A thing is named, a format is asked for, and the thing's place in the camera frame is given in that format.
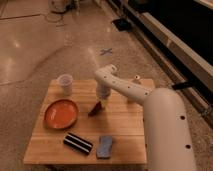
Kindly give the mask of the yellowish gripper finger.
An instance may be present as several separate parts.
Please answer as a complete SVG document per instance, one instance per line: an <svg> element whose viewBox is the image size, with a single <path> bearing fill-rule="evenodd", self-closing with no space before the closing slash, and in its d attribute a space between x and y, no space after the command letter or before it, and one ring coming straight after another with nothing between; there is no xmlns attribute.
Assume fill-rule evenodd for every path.
<svg viewBox="0 0 213 171"><path fill-rule="evenodd" d="M101 102L102 108L105 109L108 105L108 99L101 99L100 102Z"/></svg>

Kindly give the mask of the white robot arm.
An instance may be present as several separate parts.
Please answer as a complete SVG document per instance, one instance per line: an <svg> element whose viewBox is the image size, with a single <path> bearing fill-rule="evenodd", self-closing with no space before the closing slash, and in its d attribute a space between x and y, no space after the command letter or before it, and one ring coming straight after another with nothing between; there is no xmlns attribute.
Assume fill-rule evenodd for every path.
<svg viewBox="0 0 213 171"><path fill-rule="evenodd" d="M114 90L143 107L148 171L197 171L186 108L174 90L121 79L114 65L99 68L94 78L99 98Z"/></svg>

